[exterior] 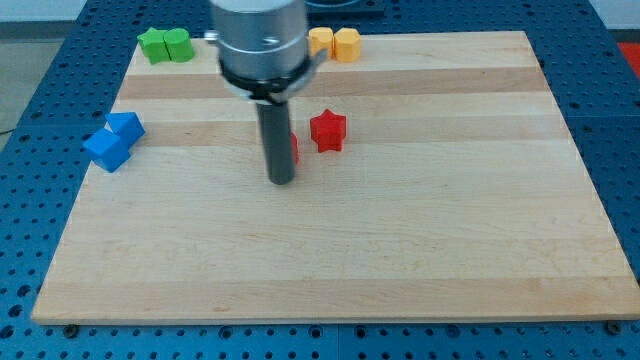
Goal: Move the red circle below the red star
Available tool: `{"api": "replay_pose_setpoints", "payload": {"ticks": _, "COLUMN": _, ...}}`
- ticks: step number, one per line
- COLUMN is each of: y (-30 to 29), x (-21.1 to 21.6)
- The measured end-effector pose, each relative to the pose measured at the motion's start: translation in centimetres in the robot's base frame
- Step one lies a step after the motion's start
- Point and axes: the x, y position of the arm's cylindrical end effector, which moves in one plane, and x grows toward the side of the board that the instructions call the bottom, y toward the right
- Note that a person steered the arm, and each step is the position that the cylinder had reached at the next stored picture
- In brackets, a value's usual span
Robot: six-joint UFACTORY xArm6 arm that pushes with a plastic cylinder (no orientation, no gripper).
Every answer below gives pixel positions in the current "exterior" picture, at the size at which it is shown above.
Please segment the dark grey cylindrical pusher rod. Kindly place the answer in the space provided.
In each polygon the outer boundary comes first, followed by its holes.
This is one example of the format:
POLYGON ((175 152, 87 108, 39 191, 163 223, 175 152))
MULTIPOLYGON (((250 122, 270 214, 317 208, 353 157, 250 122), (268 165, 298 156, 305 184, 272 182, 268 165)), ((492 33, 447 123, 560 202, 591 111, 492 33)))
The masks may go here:
POLYGON ((295 177, 288 104, 258 103, 256 109, 268 178, 276 185, 288 184, 295 177))

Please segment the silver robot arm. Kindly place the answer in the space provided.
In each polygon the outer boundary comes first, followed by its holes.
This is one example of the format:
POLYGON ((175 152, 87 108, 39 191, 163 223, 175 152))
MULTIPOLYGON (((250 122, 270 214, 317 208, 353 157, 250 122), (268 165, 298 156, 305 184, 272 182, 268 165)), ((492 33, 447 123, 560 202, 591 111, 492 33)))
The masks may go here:
POLYGON ((269 180, 295 177, 289 100, 312 80, 328 51, 311 53, 306 4, 300 0, 211 0, 213 28, 225 84, 256 106, 269 180))

